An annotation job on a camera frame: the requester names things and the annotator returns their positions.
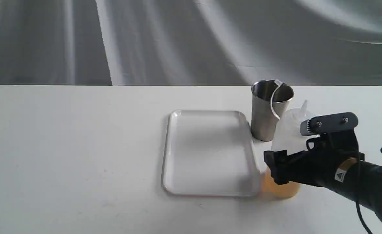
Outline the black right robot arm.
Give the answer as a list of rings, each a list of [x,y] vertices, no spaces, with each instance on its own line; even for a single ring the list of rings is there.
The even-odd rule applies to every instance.
[[[354,130],[327,132],[306,141],[314,144],[294,154],[265,151],[264,161],[278,185],[296,182],[326,188],[356,204],[359,220],[370,230],[360,207],[372,210],[382,222],[382,166],[364,160]]]

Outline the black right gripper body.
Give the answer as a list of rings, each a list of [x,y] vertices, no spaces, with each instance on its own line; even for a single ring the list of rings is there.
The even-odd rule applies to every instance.
[[[305,185],[323,187],[335,181],[335,174],[344,161],[353,163],[365,159],[353,129],[320,134],[306,141],[307,151],[295,166],[295,181]]]

